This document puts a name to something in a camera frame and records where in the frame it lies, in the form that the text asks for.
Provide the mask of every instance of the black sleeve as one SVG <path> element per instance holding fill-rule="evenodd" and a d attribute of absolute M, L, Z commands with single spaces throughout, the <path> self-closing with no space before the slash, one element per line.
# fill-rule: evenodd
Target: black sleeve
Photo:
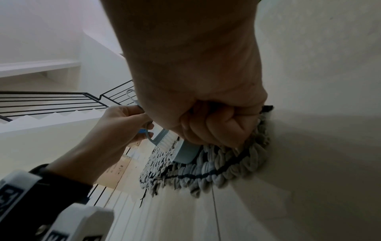
<path fill-rule="evenodd" d="M 39 227 L 53 224 L 58 214 L 71 204 L 86 204 L 89 200 L 87 195 L 91 185 L 48 172 L 46 166 L 41 165 L 30 171 L 42 179 L 25 194 L 12 214 L 7 216 L 6 227 L 1 228 L 20 229 L 12 234 L 13 240 L 36 240 Z"/>

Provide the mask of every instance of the railing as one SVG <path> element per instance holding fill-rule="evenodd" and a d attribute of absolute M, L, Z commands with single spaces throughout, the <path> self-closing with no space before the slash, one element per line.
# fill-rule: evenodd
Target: railing
<path fill-rule="evenodd" d="M 100 97 L 103 96 L 104 98 L 114 102 L 115 104 L 128 106 L 134 103 L 127 96 L 127 90 L 129 89 L 135 89 L 134 83 L 132 82 L 132 80 L 101 94 Z"/>
<path fill-rule="evenodd" d="M 0 119 L 76 110 L 105 109 L 108 106 L 89 93 L 0 91 Z"/>

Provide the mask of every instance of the brush handle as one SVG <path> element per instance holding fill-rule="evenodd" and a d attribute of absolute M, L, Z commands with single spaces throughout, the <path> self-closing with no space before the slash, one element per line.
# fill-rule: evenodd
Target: brush handle
<path fill-rule="evenodd" d="M 140 106 L 139 101 L 138 101 L 138 100 L 134 100 L 134 99 L 132 99 L 132 97 L 129 95 L 129 93 L 131 93 L 131 92 L 134 92 L 135 95 L 136 95 L 135 90 L 133 90 L 133 89 L 128 89 L 127 92 L 126 92 L 128 98 L 129 98 L 130 100 L 132 100 L 133 102 L 135 102 L 135 104 L 136 104 L 137 106 L 139 106 L 139 107 L 143 110 L 143 108 Z M 169 132 L 169 130 L 162 129 L 162 131 L 155 137 L 155 139 L 152 139 L 152 138 L 150 137 L 149 133 L 148 133 L 148 128 L 147 128 L 148 124 L 149 124 L 149 122 L 146 124 L 146 129 L 145 129 L 146 137 L 147 137 L 147 139 L 148 139 L 150 142 L 152 142 L 155 146 L 157 146 L 157 145 L 160 143 L 160 141 L 162 141 L 162 139 L 165 137 L 165 135 Z"/>

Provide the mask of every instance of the brush bristle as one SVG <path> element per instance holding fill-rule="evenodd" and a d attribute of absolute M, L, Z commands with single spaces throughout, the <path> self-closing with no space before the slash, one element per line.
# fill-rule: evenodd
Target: brush bristle
<path fill-rule="evenodd" d="M 158 144 L 158 147 L 163 151 L 167 152 L 172 147 L 172 144 L 176 141 L 178 135 L 172 131 L 169 131 L 162 141 Z"/>

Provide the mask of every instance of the rug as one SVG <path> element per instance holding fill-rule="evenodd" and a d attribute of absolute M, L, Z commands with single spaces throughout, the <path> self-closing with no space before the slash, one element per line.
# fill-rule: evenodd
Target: rug
<path fill-rule="evenodd" d="M 238 148 L 204 145 L 190 164 L 170 161 L 176 143 L 168 152 L 155 147 L 148 163 L 140 174 L 140 186 L 154 196 L 160 187 L 188 188 L 190 194 L 199 197 L 210 183 L 218 188 L 227 180 L 255 172 L 266 160 L 266 147 L 270 139 L 266 130 L 266 114 L 273 106 L 263 106 L 257 128 L 243 145 Z"/>

